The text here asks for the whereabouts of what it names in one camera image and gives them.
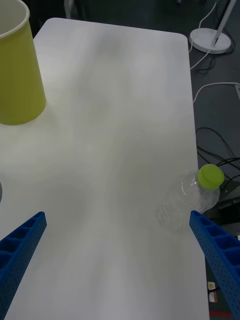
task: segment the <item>yellow paper cup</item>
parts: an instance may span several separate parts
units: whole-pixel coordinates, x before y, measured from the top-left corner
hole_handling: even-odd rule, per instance
[[[46,98],[29,24],[20,0],[0,0],[0,123],[20,125],[44,110]]]

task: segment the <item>bottle cap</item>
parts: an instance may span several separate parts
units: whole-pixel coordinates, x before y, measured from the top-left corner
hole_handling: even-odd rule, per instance
[[[202,187],[214,190],[224,182],[224,173],[214,164],[205,164],[197,173],[197,181]]]

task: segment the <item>floor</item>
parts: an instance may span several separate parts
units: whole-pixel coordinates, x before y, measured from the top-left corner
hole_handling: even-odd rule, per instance
[[[198,27],[199,21],[211,10],[215,0],[182,0],[176,5],[175,0],[84,0],[85,19],[94,22],[132,26],[146,29],[175,32],[186,35]],[[226,0],[218,0],[219,15]],[[195,69],[191,72],[193,96],[197,90],[214,82],[240,82],[240,1],[228,20],[226,28],[236,42],[231,55],[218,56],[215,66],[208,74],[201,75]],[[72,9],[72,18],[78,19],[75,7]],[[202,24],[202,27],[212,28],[217,23],[216,14],[211,14]],[[192,66],[203,57],[203,53],[192,49],[189,54]],[[206,68],[211,56],[200,65]],[[240,156],[240,99],[236,89],[229,85],[216,85],[203,89],[194,104],[195,128],[210,127],[219,132]],[[221,140],[212,132],[201,130],[197,133],[198,144],[224,158],[231,158]],[[204,155],[212,163],[218,161],[209,155]],[[206,162],[198,157],[199,167]],[[224,166],[224,172],[233,177],[238,170]]]

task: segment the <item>white table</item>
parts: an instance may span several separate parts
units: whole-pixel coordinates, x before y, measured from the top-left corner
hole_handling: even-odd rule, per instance
[[[0,236],[47,229],[6,320],[207,320],[204,255],[155,211],[197,168],[187,39],[51,19],[35,47],[47,106],[0,126]]]

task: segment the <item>plastic bottle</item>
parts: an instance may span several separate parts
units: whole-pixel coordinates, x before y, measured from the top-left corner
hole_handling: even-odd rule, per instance
[[[168,189],[165,202],[157,209],[161,226],[173,231],[188,228],[192,210],[204,213],[215,206],[223,182],[224,173],[214,164],[179,176]]]

